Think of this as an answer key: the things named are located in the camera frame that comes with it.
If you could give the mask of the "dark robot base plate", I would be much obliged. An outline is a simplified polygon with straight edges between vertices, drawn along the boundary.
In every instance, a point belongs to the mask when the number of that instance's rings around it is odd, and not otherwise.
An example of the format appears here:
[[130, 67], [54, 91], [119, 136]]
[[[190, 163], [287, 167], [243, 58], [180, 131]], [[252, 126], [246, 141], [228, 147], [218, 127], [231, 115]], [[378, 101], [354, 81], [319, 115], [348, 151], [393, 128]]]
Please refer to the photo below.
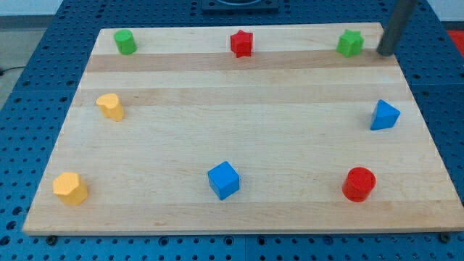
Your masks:
[[279, 0], [201, 0], [203, 13], [277, 11]]

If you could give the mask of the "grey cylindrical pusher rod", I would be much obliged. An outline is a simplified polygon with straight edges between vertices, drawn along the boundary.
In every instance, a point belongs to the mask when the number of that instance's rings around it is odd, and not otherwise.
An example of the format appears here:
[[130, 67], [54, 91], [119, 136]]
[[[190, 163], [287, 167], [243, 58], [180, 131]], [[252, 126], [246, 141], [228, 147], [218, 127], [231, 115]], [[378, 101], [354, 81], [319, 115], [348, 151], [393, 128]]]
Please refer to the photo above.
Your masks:
[[394, 54], [417, 3], [417, 0], [397, 0], [376, 49], [382, 57]]

